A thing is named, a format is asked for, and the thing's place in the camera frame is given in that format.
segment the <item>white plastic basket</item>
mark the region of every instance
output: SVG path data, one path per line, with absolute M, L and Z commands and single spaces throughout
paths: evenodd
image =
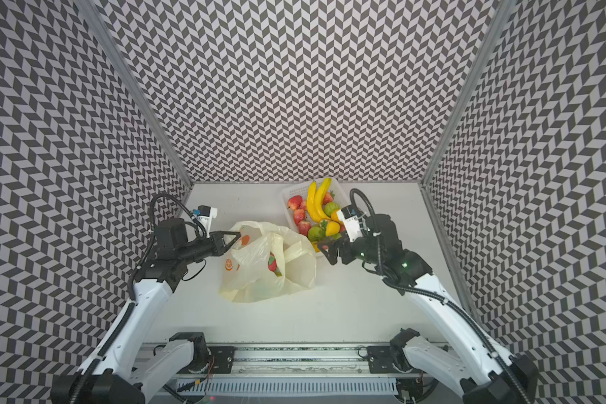
M 350 205 L 350 199 L 348 198 L 348 196 L 347 196 L 346 192 L 343 190 L 343 188 L 341 188 L 340 183 L 337 182 L 337 180 L 335 180 L 334 178 L 332 178 L 332 177 L 330 177 L 330 178 L 331 178 L 332 182 L 330 182 L 330 188 L 328 189 L 328 192 L 332 192 L 335 194 L 334 202 L 339 204 L 339 206 L 341 206 L 341 207 L 346 207 L 346 206 Z M 317 178 L 315 180 L 316 186 L 319 187 L 319 185 L 323 182 L 324 179 L 325 178 Z M 288 187 L 288 188 L 284 189 L 283 191 L 281 191 L 281 193 L 280 193 L 280 197 L 283 199 L 283 203 L 282 203 L 283 212 L 285 213 L 285 215 L 288 218 L 288 225 L 290 226 L 291 230 L 294 230 L 297 233 L 299 232 L 299 227 L 294 223 L 294 211 L 288 207 L 288 200 L 290 200 L 291 197 L 295 197 L 297 195 L 300 195 L 301 197 L 303 197 L 303 200 L 307 199 L 307 189 L 309 188 L 309 184 L 311 184 L 311 183 L 312 183 L 311 180 L 302 182 L 297 185 Z M 317 224 L 315 221 L 312 220 L 312 218 L 309 216 L 307 211 L 305 214 L 306 214 L 305 220 L 309 221 L 312 226 Z M 318 252 L 316 254 L 323 256 L 323 254 L 321 252 Z

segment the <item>banana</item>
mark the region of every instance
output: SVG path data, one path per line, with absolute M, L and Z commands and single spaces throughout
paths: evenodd
M 314 195 L 314 208 L 316 209 L 316 213 L 322 219 L 328 219 L 328 220 L 331 220 L 331 219 L 330 219 L 330 217 L 328 217 L 328 215 L 326 215 L 325 212 L 323 212 L 323 207 L 321 206 L 321 204 L 323 203 L 323 198 L 326 196 L 326 192 L 328 192 L 328 189 L 330 188 L 331 181 L 332 180 L 330 179 L 330 177 L 323 180 L 323 182 L 321 183 L 321 186 L 318 187 L 318 190 L 316 190 L 316 193 Z
M 316 196 L 316 181 L 312 181 L 307 188 L 307 212 L 313 221 L 316 223 L 321 222 L 321 217 L 316 212 L 314 201 Z

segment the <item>plastic bag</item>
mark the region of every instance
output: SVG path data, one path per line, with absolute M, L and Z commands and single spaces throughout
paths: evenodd
M 238 222 L 242 237 L 227 252 L 218 293 L 251 303 L 314 287 L 316 257 L 307 237 L 269 222 Z

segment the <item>green fruit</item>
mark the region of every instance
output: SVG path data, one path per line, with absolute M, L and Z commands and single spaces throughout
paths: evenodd
M 325 206 L 323 206 L 323 212 L 325 214 L 327 214 L 328 217 L 330 217 L 332 212 L 339 210 L 339 209 L 341 209 L 341 206 L 339 206 L 338 204 L 336 204 L 334 202 L 329 202 Z
M 318 226 L 314 226 L 307 232 L 307 239 L 310 241 L 319 241 L 322 238 L 324 238 L 325 236 L 326 235 L 323 232 L 323 229 L 321 229 Z

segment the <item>patterned side wall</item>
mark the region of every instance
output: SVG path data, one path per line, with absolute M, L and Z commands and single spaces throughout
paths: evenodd
M 95 0 L 197 181 L 419 180 L 498 0 Z
M 97 345 L 145 204 L 186 192 L 83 24 L 67 0 L 0 1 L 0 403 L 46 402 Z
M 606 403 L 606 1 L 517 4 L 430 191 L 540 401 Z

